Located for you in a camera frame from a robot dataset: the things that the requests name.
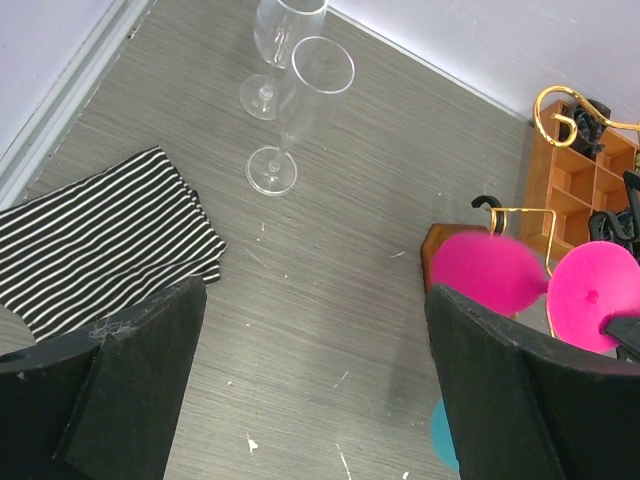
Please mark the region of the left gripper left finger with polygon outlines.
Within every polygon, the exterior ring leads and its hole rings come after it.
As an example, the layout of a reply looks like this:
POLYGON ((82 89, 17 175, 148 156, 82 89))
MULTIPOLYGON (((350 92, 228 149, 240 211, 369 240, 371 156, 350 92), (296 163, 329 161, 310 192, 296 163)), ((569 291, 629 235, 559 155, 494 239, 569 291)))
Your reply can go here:
POLYGON ((2 478, 163 478, 205 307, 190 277, 2 355, 2 478))

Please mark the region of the striped black white cloth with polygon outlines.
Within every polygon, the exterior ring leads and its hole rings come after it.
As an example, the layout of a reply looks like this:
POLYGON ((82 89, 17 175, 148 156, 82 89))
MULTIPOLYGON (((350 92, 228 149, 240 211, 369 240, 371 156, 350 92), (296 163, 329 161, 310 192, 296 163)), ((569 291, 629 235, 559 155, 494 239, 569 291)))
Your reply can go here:
POLYGON ((1 305, 51 340, 186 278, 218 281, 226 248, 154 146, 2 211, 1 305))

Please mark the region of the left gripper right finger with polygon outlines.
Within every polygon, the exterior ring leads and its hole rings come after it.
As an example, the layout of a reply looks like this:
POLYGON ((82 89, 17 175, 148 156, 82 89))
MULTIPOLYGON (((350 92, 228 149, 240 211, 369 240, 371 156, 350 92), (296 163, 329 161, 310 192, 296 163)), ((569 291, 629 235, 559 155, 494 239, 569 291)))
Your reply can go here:
POLYGON ((463 479, 636 479, 639 366, 591 353, 437 284, 432 356, 463 479))

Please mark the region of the clear wine glass back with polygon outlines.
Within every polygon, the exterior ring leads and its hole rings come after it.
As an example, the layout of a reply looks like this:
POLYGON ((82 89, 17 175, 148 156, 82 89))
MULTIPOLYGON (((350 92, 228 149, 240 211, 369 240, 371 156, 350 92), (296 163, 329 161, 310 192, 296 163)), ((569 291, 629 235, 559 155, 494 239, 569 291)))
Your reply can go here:
POLYGON ((276 73, 284 70, 293 47, 303 38, 322 31, 328 2, 261 0, 256 10, 253 36, 257 50, 269 65, 266 74, 255 74, 240 85, 244 110, 259 120, 276 118, 276 73))

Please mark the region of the clear wine glass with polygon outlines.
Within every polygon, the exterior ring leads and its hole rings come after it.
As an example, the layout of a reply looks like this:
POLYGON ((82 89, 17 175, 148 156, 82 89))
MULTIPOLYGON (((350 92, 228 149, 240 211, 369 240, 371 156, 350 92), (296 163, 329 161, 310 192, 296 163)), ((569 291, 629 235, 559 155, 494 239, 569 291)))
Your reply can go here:
POLYGON ((261 0, 256 10, 253 36, 257 50, 269 65, 266 74, 255 74, 240 85, 244 110, 259 120, 276 118, 276 73, 284 70, 293 47, 303 38, 322 31, 328 2, 261 0))
POLYGON ((335 41, 312 36, 295 45, 277 97, 280 142, 254 151, 245 164, 254 190, 276 197, 293 188, 298 169, 292 149, 328 123, 354 79, 353 59, 335 41))

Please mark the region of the clear wine glass front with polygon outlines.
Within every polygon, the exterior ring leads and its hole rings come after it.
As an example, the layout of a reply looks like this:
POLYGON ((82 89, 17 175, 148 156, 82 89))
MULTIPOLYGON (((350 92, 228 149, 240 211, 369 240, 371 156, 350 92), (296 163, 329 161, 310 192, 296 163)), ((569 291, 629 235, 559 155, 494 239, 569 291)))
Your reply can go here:
POLYGON ((295 45, 277 97, 280 142, 254 151, 245 164, 254 190, 276 197, 293 188, 298 169, 292 149, 328 123, 354 79, 353 59, 335 41, 312 36, 295 45))

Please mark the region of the pink wine glass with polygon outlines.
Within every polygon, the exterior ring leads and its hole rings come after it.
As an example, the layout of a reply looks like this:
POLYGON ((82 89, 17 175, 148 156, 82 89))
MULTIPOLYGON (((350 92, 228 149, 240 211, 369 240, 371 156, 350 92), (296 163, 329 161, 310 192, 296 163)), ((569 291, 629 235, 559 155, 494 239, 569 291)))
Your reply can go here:
POLYGON ((429 276, 506 317, 546 297, 547 323, 575 347, 604 353, 620 344, 605 333, 616 318, 639 314, 639 264, 623 247, 592 241, 566 254, 548 274, 523 243, 465 231, 435 253, 429 276))

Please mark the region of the gold wire wine glass rack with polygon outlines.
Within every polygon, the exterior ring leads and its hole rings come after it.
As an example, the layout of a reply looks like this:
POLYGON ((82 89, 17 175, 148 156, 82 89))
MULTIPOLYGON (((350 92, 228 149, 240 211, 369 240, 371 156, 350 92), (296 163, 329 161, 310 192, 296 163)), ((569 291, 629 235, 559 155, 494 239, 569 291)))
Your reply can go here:
POLYGON ((533 106, 522 205, 479 196, 488 226, 432 226, 424 285, 510 318, 544 300, 553 337, 601 353, 617 346, 613 318, 639 310, 639 148, 605 105, 566 86, 548 94, 533 106))

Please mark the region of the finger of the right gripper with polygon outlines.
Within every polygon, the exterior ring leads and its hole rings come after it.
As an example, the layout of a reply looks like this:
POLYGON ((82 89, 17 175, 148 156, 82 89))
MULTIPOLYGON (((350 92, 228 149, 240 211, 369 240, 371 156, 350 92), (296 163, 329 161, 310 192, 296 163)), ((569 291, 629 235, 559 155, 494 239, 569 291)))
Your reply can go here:
POLYGON ((616 357, 620 360, 639 360, 639 314, 625 313, 604 318, 600 331, 618 342, 616 357))

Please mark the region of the wooden compartment tray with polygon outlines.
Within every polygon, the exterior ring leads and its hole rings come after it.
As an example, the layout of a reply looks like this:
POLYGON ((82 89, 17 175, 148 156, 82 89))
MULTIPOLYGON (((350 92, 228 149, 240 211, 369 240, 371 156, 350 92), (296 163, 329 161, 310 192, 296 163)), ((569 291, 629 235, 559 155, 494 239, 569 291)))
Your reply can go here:
POLYGON ((523 206, 553 210, 556 222, 551 229, 549 214, 523 214, 520 241, 542 254, 551 246, 551 259, 559 261, 590 240, 588 221, 595 211, 619 212, 629 206, 623 173, 635 168, 638 146, 610 130, 602 143, 604 151, 592 161, 534 135, 523 206))

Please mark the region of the blue wine glass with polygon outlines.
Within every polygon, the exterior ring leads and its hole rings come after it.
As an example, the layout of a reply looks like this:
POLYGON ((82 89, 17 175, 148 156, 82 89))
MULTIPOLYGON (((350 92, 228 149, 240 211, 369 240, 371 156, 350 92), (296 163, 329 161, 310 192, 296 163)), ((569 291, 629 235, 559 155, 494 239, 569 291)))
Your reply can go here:
POLYGON ((431 417, 431 442, 437 458, 451 470, 459 471, 453 439, 443 399, 436 403, 431 417))

